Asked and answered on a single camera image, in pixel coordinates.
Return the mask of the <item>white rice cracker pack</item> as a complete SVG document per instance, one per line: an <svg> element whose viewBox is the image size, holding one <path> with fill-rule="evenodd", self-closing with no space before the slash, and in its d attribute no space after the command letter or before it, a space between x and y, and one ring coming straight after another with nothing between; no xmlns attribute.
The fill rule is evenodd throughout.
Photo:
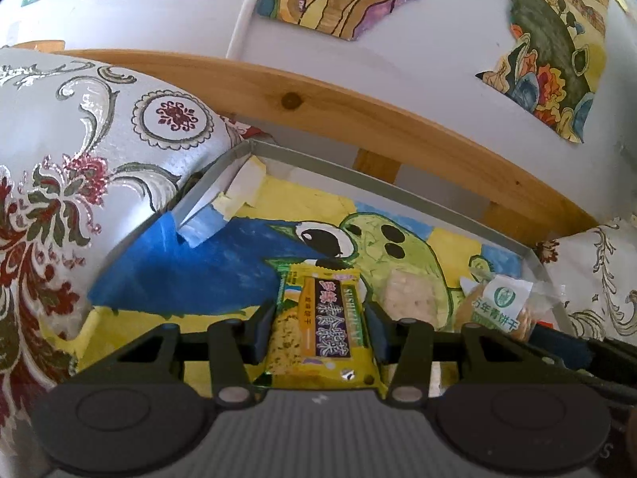
<svg viewBox="0 0 637 478"><path fill-rule="evenodd" d="M429 275L417 275L394 269L384 285L381 302L392 321L411 318L438 324L434 280Z"/></svg>

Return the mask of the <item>yellow snack packet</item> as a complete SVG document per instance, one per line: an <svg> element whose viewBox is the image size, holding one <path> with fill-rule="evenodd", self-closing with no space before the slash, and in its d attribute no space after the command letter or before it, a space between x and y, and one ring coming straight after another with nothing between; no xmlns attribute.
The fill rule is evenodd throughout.
<svg viewBox="0 0 637 478"><path fill-rule="evenodd" d="M383 394L355 269L295 263L279 271L264 360L264 385L276 390L374 390Z"/></svg>

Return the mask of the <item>clear biscuit pack green label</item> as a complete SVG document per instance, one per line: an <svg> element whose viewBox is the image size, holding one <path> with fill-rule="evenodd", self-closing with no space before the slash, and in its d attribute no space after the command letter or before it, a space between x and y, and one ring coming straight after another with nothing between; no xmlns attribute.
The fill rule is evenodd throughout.
<svg viewBox="0 0 637 478"><path fill-rule="evenodd" d="M460 284L464 298L455 309L455 332L476 324L526 342L535 325L544 321L561 299L549 282L529 282L503 274L489 274L480 283L462 277Z"/></svg>

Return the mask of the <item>colourful drawing tray liner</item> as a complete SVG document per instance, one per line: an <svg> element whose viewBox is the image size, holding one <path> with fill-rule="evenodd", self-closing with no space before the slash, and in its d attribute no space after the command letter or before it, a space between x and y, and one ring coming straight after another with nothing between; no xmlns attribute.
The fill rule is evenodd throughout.
<svg viewBox="0 0 637 478"><path fill-rule="evenodd" d="M474 270L523 273L513 251L433 225L405 206L267 176L256 202L231 219L205 207L182 228L170 215L153 222L100 275L77 338L53 343L78 372L164 321L193 332L245 319L279 295L294 264L358 271L361 300L381 300L392 274L421 277L422 300L392 314L437 328L451 324L461 283Z"/></svg>

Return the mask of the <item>grey shallow tray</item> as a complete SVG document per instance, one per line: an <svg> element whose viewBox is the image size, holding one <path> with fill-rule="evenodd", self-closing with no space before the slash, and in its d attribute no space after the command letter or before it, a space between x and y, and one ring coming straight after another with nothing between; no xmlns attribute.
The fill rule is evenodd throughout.
<svg viewBox="0 0 637 478"><path fill-rule="evenodd" d="M334 190L339 195L352 195L356 200L371 194L405 206L428 218L433 225L513 251L523 262L523 273L518 278L553 284L529 248L478 225L460 213L354 170L258 141L231 149L206 169L201 180L175 207L173 219L176 227L184 227L205 207L212 207L223 220L233 218L243 206L256 202L261 184L267 176L291 180L313 189ZM469 280L479 280L489 273L496 272L474 270ZM566 327L567 318L559 304L547 316L559 328Z"/></svg>

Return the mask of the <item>wooden bed headboard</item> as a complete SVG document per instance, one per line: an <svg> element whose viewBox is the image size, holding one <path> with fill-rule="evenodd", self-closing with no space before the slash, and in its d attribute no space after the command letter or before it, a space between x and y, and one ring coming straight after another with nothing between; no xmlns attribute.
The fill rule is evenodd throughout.
<svg viewBox="0 0 637 478"><path fill-rule="evenodd" d="M276 70L200 56L94 51L81 59L139 72L199 97L216 114L237 114L317 133L418 167L508 211L501 233L532 225L531 241L593 228L579 206L517 165L410 112Z"/></svg>

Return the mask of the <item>landscape fields painting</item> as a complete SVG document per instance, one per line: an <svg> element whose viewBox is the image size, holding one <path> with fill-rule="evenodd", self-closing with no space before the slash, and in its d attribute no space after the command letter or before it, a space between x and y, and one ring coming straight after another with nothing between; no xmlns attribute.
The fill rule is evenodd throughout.
<svg viewBox="0 0 637 478"><path fill-rule="evenodd" d="M510 0L514 47L476 78L581 145L606 65L610 1Z"/></svg>

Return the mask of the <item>white wall pipe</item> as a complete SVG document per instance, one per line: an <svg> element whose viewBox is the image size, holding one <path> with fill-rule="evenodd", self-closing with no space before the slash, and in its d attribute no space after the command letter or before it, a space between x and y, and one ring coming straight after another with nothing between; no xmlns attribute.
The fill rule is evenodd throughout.
<svg viewBox="0 0 637 478"><path fill-rule="evenodd" d="M247 36L250 21L258 0L243 0L240 12L234 24L225 58L228 61L239 61L243 52L243 44Z"/></svg>

